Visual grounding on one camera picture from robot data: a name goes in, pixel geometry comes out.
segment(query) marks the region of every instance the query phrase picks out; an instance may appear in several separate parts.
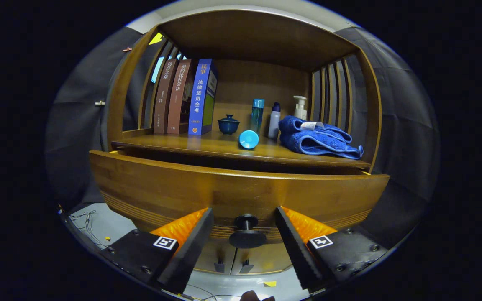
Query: blue bottle cap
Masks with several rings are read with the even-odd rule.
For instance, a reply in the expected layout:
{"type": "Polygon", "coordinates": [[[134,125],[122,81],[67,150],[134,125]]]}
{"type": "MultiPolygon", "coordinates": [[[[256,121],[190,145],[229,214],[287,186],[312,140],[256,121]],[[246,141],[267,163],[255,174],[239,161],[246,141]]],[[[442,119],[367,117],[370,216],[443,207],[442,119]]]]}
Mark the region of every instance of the blue bottle cap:
{"type": "Polygon", "coordinates": [[[256,134],[254,131],[244,131],[241,133],[241,135],[239,135],[239,144],[241,144],[241,146],[244,148],[254,148],[256,145],[258,145],[258,142],[260,142],[260,137],[258,137],[258,134],[256,134]]]}
{"type": "Polygon", "coordinates": [[[275,102],[275,104],[273,105],[273,111],[280,112],[280,103],[279,102],[275,102]]]}
{"type": "Polygon", "coordinates": [[[265,99],[255,98],[252,101],[252,108],[264,108],[265,99]]]}

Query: blue towel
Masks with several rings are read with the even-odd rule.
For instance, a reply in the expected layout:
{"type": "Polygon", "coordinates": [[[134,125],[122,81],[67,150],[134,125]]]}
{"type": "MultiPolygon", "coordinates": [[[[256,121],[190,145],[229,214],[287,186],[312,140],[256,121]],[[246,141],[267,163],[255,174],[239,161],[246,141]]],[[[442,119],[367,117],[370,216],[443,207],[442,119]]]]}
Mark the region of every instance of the blue towel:
{"type": "Polygon", "coordinates": [[[334,154],[354,160],[360,159],[364,154],[362,145],[358,148],[348,145],[352,137],[341,129],[323,124],[324,128],[303,130],[300,128],[303,122],[305,121],[294,116],[286,116],[280,120],[280,141],[289,150],[307,155],[334,154]]]}
{"type": "MultiPolygon", "coordinates": [[[[279,122],[279,128],[282,133],[286,134],[293,134],[296,132],[300,131],[311,131],[308,129],[303,129],[300,128],[300,125],[303,124],[303,122],[306,122],[305,120],[302,120],[300,118],[296,118],[295,116],[286,116],[279,122]]],[[[345,142],[345,143],[351,143],[352,137],[348,133],[342,131],[341,128],[338,128],[337,126],[333,126],[330,124],[323,124],[325,127],[316,127],[314,128],[314,132],[321,133],[323,135],[328,135],[331,137],[334,137],[338,139],[339,141],[345,142]]]]}

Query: white label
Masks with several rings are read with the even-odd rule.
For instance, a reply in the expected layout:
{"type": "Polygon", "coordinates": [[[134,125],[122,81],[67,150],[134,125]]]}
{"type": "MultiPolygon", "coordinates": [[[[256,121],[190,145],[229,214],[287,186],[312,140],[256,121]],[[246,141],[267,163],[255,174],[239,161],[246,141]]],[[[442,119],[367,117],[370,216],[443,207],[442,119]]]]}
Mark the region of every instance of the white label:
{"type": "Polygon", "coordinates": [[[312,238],[310,242],[315,248],[326,247],[333,244],[332,240],[329,240],[329,238],[326,235],[312,238]]]}
{"type": "Polygon", "coordinates": [[[215,89],[217,88],[217,78],[213,74],[213,72],[209,72],[209,82],[208,88],[211,89],[212,93],[215,93],[215,89]]]}
{"type": "Polygon", "coordinates": [[[172,238],[159,236],[159,238],[154,242],[154,246],[172,250],[172,247],[174,247],[174,244],[176,244],[177,241],[178,240],[174,240],[172,238]]]}
{"type": "Polygon", "coordinates": [[[309,130],[313,131],[315,130],[316,126],[319,126],[321,128],[324,128],[325,126],[323,125],[323,122],[317,121],[317,122],[303,122],[303,124],[300,125],[301,130],[309,130]]]}

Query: yellow sticker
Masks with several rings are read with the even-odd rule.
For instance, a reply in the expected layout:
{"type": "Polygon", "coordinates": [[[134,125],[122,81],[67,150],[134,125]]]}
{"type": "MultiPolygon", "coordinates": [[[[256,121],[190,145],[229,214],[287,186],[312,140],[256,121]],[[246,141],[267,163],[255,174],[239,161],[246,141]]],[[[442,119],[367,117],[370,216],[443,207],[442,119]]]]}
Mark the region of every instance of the yellow sticker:
{"type": "Polygon", "coordinates": [[[149,44],[149,45],[152,45],[152,44],[155,44],[155,43],[157,43],[157,42],[160,42],[162,37],[163,37],[162,34],[160,34],[160,33],[156,34],[155,37],[150,41],[150,44],[149,44]]]}

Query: book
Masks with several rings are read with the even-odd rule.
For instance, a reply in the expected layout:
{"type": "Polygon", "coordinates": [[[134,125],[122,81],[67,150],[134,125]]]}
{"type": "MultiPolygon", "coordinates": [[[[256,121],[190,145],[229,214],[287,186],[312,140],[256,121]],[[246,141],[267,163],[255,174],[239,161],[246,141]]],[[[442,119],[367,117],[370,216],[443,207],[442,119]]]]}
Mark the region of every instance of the book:
{"type": "Polygon", "coordinates": [[[184,59],[179,62],[170,93],[167,118],[168,134],[183,134],[189,129],[189,108],[191,107],[197,63],[196,59],[184,59]]]}
{"type": "Polygon", "coordinates": [[[217,79],[218,73],[212,59],[199,60],[191,95],[189,135],[202,135],[211,131],[217,79]]]}
{"type": "Polygon", "coordinates": [[[166,61],[159,77],[154,107],[154,134],[165,134],[167,132],[170,94],[178,63],[179,60],[176,58],[166,61]]]}

